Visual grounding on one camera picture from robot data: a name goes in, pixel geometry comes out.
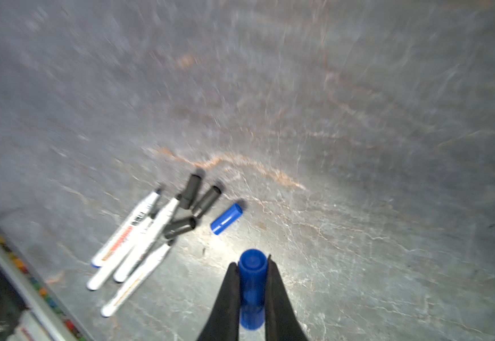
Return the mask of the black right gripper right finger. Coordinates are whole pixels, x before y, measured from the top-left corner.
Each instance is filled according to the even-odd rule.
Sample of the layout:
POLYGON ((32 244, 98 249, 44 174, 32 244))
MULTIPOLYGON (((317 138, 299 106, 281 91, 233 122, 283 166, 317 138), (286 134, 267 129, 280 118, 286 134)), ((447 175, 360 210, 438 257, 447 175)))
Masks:
POLYGON ((271 256, 267 259, 264 314, 266 341, 308 340, 292 308, 278 266, 271 256))

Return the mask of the blue pen cap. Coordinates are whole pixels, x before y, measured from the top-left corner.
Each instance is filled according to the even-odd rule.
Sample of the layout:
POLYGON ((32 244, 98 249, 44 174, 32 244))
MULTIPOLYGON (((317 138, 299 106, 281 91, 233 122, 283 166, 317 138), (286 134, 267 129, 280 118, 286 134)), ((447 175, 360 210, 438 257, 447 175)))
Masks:
POLYGON ((210 224, 211 232, 215 235, 221 234, 242 215, 243 209, 238 203, 231 205, 210 224))
POLYGON ((264 297, 268 261, 258 249, 242 253, 238 262, 240 272, 240 325, 256 330, 264 323, 264 297))

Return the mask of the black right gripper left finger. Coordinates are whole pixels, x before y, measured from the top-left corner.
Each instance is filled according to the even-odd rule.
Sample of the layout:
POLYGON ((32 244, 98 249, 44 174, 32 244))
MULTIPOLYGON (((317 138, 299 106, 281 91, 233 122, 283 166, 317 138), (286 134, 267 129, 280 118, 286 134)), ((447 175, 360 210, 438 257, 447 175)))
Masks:
POLYGON ((240 272, 238 265, 230 263, 216 302, 198 341, 238 341, 240 325, 240 272))

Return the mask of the white marker blue end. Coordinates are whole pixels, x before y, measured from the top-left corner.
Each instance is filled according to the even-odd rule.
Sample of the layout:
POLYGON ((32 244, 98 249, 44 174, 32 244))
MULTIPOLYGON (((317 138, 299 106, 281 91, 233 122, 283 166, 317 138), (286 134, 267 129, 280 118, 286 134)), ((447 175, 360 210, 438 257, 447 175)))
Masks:
POLYGON ((102 267, 105 262, 124 244, 135 227, 152 211, 161 196, 161 189, 157 188, 142 199, 128 214, 123 223, 112 234, 108 241, 96 252, 91 259, 95 268, 102 267))

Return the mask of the white marker pen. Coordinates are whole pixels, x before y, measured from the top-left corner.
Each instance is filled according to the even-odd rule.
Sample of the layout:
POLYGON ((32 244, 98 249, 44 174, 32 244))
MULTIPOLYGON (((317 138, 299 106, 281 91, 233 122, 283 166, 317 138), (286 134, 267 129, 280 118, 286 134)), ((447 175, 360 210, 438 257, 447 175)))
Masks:
POLYGON ((169 240, 153 251, 129 276, 110 301, 101 309, 102 317, 113 316, 126 300, 143 284, 146 278, 162 263, 166 255, 176 244, 176 239, 169 240))
POLYGON ((175 216, 181 198, 182 194, 178 194, 174 198, 170 199, 170 201, 158 212, 145 232, 137 238, 132 251, 130 251, 125 260, 115 271, 113 279, 116 282, 124 282, 143 260, 147 252, 162 233, 163 229, 175 216))
POLYGON ((128 255, 139 236, 150 226, 154 221, 154 216, 146 217, 138 226, 136 226, 128 237, 126 237, 115 253, 103 264, 96 274, 88 281, 87 289, 96 291, 101 288, 105 282, 111 277, 115 269, 121 264, 123 259, 128 255))

